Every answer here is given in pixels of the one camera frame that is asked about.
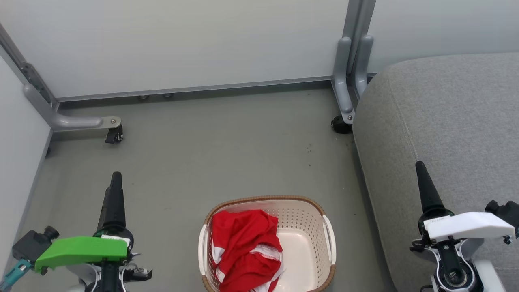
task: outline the gray sofa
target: gray sofa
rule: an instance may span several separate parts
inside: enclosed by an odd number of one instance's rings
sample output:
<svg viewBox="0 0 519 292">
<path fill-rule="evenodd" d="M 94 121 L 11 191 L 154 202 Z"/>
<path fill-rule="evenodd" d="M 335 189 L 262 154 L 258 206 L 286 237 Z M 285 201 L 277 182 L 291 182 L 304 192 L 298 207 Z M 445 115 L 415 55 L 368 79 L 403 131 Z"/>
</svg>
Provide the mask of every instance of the gray sofa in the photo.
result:
<svg viewBox="0 0 519 292">
<path fill-rule="evenodd" d="M 420 238 L 417 160 L 454 213 L 519 203 L 519 53 L 392 65 L 364 92 L 353 134 L 393 282 L 418 292 L 435 266 L 408 249 Z M 491 260 L 507 291 L 518 290 L 518 243 L 487 240 L 476 258 Z"/>
</svg>

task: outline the metal frame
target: metal frame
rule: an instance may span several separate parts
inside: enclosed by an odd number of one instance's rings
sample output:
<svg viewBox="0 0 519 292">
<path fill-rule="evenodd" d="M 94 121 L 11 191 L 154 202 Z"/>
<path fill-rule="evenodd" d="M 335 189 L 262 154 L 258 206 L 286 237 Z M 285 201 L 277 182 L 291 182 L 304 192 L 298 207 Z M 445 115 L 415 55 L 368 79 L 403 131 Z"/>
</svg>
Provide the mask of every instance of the metal frame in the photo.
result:
<svg viewBox="0 0 519 292">
<path fill-rule="evenodd" d="M 1 23 L 0 45 L 0 56 L 6 60 L 20 79 L 25 97 L 49 124 L 52 131 L 117 128 L 121 125 L 121 118 L 116 116 L 72 117 L 58 113 L 59 101 L 54 97 L 34 66 L 25 60 Z"/>
<path fill-rule="evenodd" d="M 343 37 L 337 45 L 332 86 L 343 121 L 350 125 L 355 117 L 355 109 L 348 87 L 353 87 L 358 100 L 367 86 L 366 70 L 373 37 L 366 34 L 375 2 L 376 0 L 350 0 Z"/>
<path fill-rule="evenodd" d="M 373 11 L 375 10 L 376 0 L 362 0 L 357 17 L 357 25 L 355 36 L 358 38 L 357 51 L 351 58 L 351 85 L 357 99 L 360 99 L 367 86 L 367 65 L 370 60 L 371 49 L 373 47 L 374 38 L 367 34 L 370 27 Z"/>
<path fill-rule="evenodd" d="M 124 97 L 134 95 L 152 94 L 171 94 L 173 92 L 188 92 L 201 90 L 215 90 L 239 87 L 266 86 L 274 84 L 302 83 L 312 81 L 332 80 L 335 96 L 341 116 L 347 124 L 353 123 L 355 110 L 351 100 L 348 86 L 353 87 L 356 98 L 359 99 L 367 85 L 367 63 L 373 45 L 373 37 L 367 36 L 368 27 L 373 15 L 376 0 L 350 0 L 346 19 L 343 28 L 342 38 L 337 44 L 337 52 L 332 76 L 322 76 L 315 78 L 288 79 L 270 82 L 253 82 L 247 84 L 228 84 L 219 86 L 202 86 L 194 88 L 177 88 L 148 90 L 143 92 L 121 92 L 117 94 L 100 94 L 91 96 L 76 96 L 55 98 L 48 86 L 33 65 L 28 63 L 21 52 L 17 49 L 6 30 L 0 24 L 0 44 L 7 51 L 9 57 L 15 62 L 18 69 L 25 77 L 24 94 L 30 100 L 45 121 L 49 123 L 54 131 L 92 129 L 92 128 L 112 128 L 120 125 L 120 118 L 117 117 L 86 117 L 76 118 L 67 117 L 56 113 L 59 103 L 62 101 L 77 101 L 102 99 L 111 97 Z M 41 99 L 50 104 L 54 111 L 48 111 Z"/>
</svg>

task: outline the metal bracket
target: metal bracket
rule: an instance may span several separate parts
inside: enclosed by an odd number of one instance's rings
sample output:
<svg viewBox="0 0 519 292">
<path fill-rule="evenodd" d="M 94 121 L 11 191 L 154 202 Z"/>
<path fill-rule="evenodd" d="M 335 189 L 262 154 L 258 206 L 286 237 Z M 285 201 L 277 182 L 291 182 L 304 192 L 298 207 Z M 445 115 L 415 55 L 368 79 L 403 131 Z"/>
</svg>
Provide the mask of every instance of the metal bracket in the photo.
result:
<svg viewBox="0 0 519 292">
<path fill-rule="evenodd" d="M 23 86 L 23 94 L 54 132 L 108 129 L 117 128 L 121 125 L 121 118 L 118 116 L 71 117 L 57 113 L 45 102 L 41 93 L 32 84 Z"/>
<path fill-rule="evenodd" d="M 350 54 L 351 39 L 343 37 L 337 44 L 337 53 L 335 55 L 335 64 L 333 67 L 332 86 L 335 92 L 335 98 L 339 105 L 340 114 L 346 124 L 353 123 L 355 111 L 353 110 L 353 103 L 348 93 L 346 86 L 346 74 L 348 69 L 348 57 Z"/>
<path fill-rule="evenodd" d="M 367 64 L 370 61 L 371 48 L 373 47 L 373 37 L 363 36 L 359 41 L 359 48 L 355 55 L 351 77 L 353 78 L 353 88 L 360 99 L 367 86 Z"/>
<path fill-rule="evenodd" d="M 31 83 L 36 90 L 42 95 L 42 97 L 50 103 L 50 106 L 52 108 L 55 108 L 58 106 L 58 101 L 50 92 L 49 87 L 45 84 L 43 79 L 40 77 L 34 66 L 30 64 L 29 62 L 21 62 L 20 70 L 22 71 L 25 78 L 27 78 L 27 81 Z"/>
</svg>

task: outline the white wall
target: white wall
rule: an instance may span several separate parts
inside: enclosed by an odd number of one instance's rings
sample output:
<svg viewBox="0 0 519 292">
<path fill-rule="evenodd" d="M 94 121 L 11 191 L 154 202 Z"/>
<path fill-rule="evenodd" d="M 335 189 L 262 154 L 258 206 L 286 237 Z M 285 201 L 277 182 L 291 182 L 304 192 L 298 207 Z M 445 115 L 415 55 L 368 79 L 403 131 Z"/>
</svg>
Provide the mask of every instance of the white wall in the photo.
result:
<svg viewBox="0 0 519 292">
<path fill-rule="evenodd" d="M 57 98 L 330 76 L 348 0 L 2 0 Z"/>
<path fill-rule="evenodd" d="M 420 57 L 519 51 L 517 0 L 377 0 L 368 73 Z"/>
<path fill-rule="evenodd" d="M 0 272 L 10 257 L 50 134 L 50 127 L 23 95 L 22 82 L 4 55 L 0 47 Z"/>
</svg>

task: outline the brown basket rim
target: brown basket rim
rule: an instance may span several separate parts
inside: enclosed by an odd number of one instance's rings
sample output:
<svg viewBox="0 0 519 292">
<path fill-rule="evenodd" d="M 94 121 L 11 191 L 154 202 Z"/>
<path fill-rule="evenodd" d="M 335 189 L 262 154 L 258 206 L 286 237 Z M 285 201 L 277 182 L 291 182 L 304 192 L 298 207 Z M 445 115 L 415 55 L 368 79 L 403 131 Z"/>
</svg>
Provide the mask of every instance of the brown basket rim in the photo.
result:
<svg viewBox="0 0 519 292">
<path fill-rule="evenodd" d="M 323 292 L 332 283 L 334 276 L 335 276 L 335 265 L 333 264 L 330 266 L 330 273 L 328 274 L 328 278 L 326 279 L 326 281 L 324 281 L 324 283 L 321 286 L 317 287 L 316 289 L 306 291 L 306 292 Z M 211 287 L 211 284 L 209 284 L 209 280 L 207 279 L 206 275 L 202 276 L 202 282 L 208 292 L 216 292 Z"/>
<path fill-rule="evenodd" d="M 321 206 L 319 204 L 317 204 L 316 201 L 314 201 L 310 198 L 307 198 L 307 197 L 303 197 L 303 196 L 257 196 L 257 197 L 239 198 L 236 200 L 223 202 L 223 203 L 217 205 L 216 207 L 214 207 L 209 212 L 209 214 L 207 214 L 206 220 L 203 223 L 208 225 L 209 221 L 211 221 L 211 218 L 213 217 L 213 215 L 216 214 L 216 212 L 218 212 L 223 207 L 241 204 L 241 203 L 249 203 L 249 202 L 281 201 L 281 200 L 283 200 L 283 201 L 303 201 L 310 205 L 313 205 L 317 209 L 317 211 L 319 211 L 319 214 L 321 214 L 321 216 L 326 215 L 323 208 L 321 208 Z"/>
<path fill-rule="evenodd" d="M 316 201 L 314 201 L 310 198 L 307 198 L 307 197 L 303 197 L 303 196 L 256 196 L 256 197 L 247 197 L 247 198 L 240 198 L 240 199 L 236 199 L 236 200 L 226 201 L 226 202 L 223 202 L 223 203 L 217 205 L 209 212 L 209 214 L 207 214 L 206 220 L 204 221 L 203 224 L 208 225 L 209 221 L 211 221 L 211 218 L 213 217 L 213 215 L 216 214 L 216 212 L 218 212 L 223 207 L 227 207 L 230 205 L 236 205 L 236 204 L 240 204 L 240 203 L 274 201 L 274 200 L 303 201 L 303 202 L 309 203 L 310 205 L 313 205 L 317 209 L 317 211 L 319 211 L 321 216 L 326 215 L 323 208 L 319 204 L 317 204 Z M 324 283 L 321 286 L 319 286 L 318 288 L 311 290 L 311 291 L 307 291 L 307 292 L 323 292 L 330 285 L 334 276 L 335 276 L 335 264 L 332 264 L 330 266 L 330 273 L 328 274 L 328 278 L 326 279 L 326 281 L 324 281 Z M 211 284 L 209 284 L 209 280 L 207 279 L 207 276 L 205 276 L 205 275 L 202 276 L 202 282 L 208 292 L 216 292 L 211 287 Z"/>
</svg>

